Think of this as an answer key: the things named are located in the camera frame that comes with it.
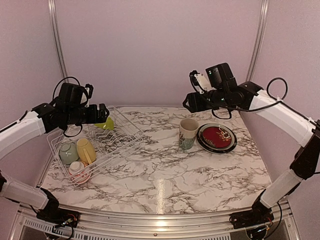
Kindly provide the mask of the lime green bowl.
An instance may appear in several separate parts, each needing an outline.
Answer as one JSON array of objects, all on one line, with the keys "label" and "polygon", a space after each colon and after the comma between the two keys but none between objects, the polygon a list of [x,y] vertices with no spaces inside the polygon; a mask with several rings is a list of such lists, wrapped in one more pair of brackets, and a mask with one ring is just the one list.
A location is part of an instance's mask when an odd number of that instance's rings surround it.
[{"label": "lime green bowl", "polygon": [[103,129],[103,130],[109,130],[112,131],[114,130],[115,124],[114,121],[111,117],[108,117],[106,122],[104,123],[95,123],[94,126]]}]

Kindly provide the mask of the green patterned tall mug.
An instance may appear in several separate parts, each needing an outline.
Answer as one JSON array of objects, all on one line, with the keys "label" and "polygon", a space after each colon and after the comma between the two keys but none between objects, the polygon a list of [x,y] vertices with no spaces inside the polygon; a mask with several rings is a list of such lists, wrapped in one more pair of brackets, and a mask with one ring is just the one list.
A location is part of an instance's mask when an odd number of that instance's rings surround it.
[{"label": "green patterned tall mug", "polygon": [[191,118],[185,118],[179,123],[178,145],[183,150],[189,150],[193,147],[199,123]]}]

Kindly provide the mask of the yellow mug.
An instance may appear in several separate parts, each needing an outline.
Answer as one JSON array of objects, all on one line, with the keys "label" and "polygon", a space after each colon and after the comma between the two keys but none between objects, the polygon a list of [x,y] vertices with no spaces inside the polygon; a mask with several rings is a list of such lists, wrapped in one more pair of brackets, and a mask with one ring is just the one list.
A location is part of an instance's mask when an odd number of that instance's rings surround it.
[{"label": "yellow mug", "polygon": [[77,141],[76,150],[81,161],[89,165],[96,161],[97,154],[95,148],[87,138],[80,138]]}]

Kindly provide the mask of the pale green cup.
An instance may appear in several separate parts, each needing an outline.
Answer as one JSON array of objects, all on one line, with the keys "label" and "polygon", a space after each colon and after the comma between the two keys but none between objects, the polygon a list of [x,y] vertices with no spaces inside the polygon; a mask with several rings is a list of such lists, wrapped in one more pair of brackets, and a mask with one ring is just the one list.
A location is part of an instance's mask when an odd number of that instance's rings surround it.
[{"label": "pale green cup", "polygon": [[70,165],[79,160],[77,147],[73,143],[63,143],[59,148],[58,155],[61,162],[65,165]]}]

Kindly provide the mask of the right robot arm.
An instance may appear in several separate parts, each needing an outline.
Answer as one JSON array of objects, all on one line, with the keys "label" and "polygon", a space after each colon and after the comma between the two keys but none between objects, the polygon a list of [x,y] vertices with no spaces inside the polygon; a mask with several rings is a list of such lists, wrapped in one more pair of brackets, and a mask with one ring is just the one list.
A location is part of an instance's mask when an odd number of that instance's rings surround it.
[{"label": "right robot arm", "polygon": [[320,122],[294,110],[284,103],[283,97],[272,96],[252,81],[237,84],[226,62],[205,71],[206,76],[196,70],[189,73],[194,92],[187,94],[182,105],[191,113],[220,108],[228,112],[255,113],[286,132],[300,146],[289,169],[257,197],[248,212],[247,219],[258,224],[279,200],[291,194],[302,181],[317,174]]}]

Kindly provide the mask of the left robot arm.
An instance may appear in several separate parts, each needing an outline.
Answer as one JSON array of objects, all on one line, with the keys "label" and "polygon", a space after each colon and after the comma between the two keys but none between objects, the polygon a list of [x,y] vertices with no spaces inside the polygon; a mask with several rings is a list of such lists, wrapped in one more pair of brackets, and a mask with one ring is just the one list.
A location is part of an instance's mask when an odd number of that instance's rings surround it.
[{"label": "left robot arm", "polygon": [[[93,86],[68,83],[62,79],[56,87],[52,101],[42,103],[0,130],[0,157],[4,158],[13,150],[59,128],[64,132],[70,125],[104,123],[110,115],[106,105],[89,104]],[[0,196],[18,203],[30,205],[58,223],[63,219],[63,211],[58,200],[46,189],[32,187],[5,173],[0,174]]]}]

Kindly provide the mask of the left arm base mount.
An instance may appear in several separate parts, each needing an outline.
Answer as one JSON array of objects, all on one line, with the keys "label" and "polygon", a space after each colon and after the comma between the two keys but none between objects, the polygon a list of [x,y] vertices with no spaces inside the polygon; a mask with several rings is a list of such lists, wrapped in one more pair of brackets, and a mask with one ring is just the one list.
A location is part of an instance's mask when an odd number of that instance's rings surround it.
[{"label": "left arm base mount", "polygon": [[38,219],[54,224],[53,232],[59,228],[70,227],[71,233],[66,240],[71,240],[74,237],[80,217],[78,211],[60,208],[58,202],[52,201],[48,202],[44,209],[38,209],[35,212]]}]

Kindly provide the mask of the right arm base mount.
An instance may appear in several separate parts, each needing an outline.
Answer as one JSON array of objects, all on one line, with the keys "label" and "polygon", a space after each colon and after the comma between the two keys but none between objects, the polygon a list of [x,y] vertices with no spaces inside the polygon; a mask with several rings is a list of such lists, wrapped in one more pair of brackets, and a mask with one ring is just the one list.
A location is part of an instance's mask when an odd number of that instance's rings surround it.
[{"label": "right arm base mount", "polygon": [[250,210],[233,212],[229,217],[229,222],[234,229],[253,227],[267,222],[272,223],[273,220],[272,209],[263,205],[260,197],[254,201]]}]

